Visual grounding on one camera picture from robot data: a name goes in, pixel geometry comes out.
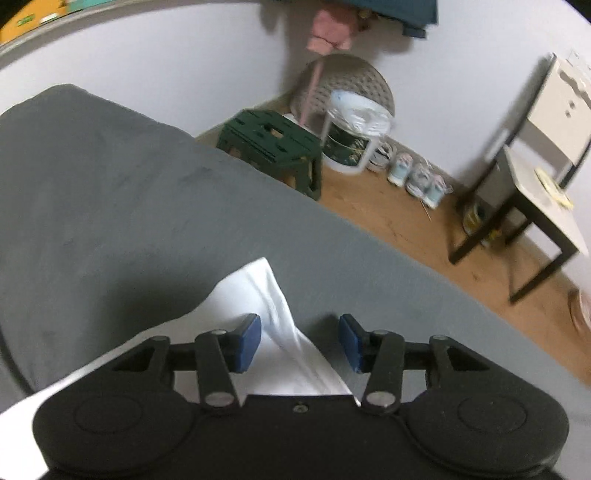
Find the teal cloth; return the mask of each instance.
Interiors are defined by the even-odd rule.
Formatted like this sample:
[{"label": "teal cloth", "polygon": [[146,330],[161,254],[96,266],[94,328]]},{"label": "teal cloth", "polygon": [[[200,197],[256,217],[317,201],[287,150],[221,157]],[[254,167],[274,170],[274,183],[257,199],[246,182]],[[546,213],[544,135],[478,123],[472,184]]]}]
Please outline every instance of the teal cloth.
[{"label": "teal cloth", "polygon": [[383,17],[400,20],[402,34],[425,38],[425,26],[438,23],[437,0],[344,0],[359,8],[369,8]]}]

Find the yellow object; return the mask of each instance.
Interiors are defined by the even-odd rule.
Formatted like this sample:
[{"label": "yellow object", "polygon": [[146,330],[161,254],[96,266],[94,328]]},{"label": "yellow object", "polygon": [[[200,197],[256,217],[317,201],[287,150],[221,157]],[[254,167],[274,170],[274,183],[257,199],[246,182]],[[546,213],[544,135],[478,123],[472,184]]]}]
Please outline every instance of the yellow object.
[{"label": "yellow object", "polygon": [[33,0],[12,17],[0,30],[2,43],[14,40],[19,35],[67,13],[66,0]]},{"label": "yellow object", "polygon": [[538,176],[539,181],[548,192],[548,195],[560,206],[572,210],[574,208],[574,203],[566,195],[565,191],[558,186],[558,184],[554,181],[554,179],[546,173],[543,168],[536,168],[535,174]]}]

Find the bed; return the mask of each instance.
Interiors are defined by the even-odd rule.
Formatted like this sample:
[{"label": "bed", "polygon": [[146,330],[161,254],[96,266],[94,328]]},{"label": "bed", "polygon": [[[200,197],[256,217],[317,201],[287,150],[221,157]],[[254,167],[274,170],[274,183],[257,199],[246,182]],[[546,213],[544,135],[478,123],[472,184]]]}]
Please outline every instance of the bed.
[{"label": "bed", "polygon": [[366,378],[337,342],[342,313],[407,341],[449,335],[562,403],[558,467],[586,477],[584,385],[445,278],[244,162],[71,85],[0,116],[0,162],[0,411],[266,257],[296,325],[355,394]]}]

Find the white towel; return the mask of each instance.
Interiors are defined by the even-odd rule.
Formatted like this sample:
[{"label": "white towel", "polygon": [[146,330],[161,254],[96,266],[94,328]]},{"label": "white towel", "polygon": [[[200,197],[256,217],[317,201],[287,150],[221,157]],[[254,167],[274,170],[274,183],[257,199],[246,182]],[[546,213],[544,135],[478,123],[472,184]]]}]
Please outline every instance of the white towel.
[{"label": "white towel", "polygon": [[[260,258],[224,278],[191,313],[136,335],[0,414],[0,478],[34,480],[47,471],[31,423],[39,406],[51,395],[149,337],[166,335],[171,343],[188,343],[203,332],[234,329],[247,313],[260,315],[263,332],[248,371],[232,374],[241,401],[248,394],[350,394],[322,354],[296,328],[269,263]],[[187,399],[197,400],[196,387],[193,372],[176,375],[175,390]]]}]

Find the round wicker lid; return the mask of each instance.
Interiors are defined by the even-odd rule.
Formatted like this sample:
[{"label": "round wicker lid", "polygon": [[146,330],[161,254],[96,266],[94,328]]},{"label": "round wicker lid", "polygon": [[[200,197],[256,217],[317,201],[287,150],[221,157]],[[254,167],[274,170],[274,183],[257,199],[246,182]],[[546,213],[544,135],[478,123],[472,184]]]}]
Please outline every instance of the round wicker lid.
[{"label": "round wicker lid", "polygon": [[[311,62],[300,75],[291,97],[290,109],[296,118],[300,117],[301,106],[308,94],[308,86],[314,64]],[[384,77],[367,61],[347,54],[324,57],[322,76],[310,104],[310,121],[319,115],[324,117],[326,105],[333,90],[348,90],[363,95],[382,105],[394,115],[394,97]]]}]

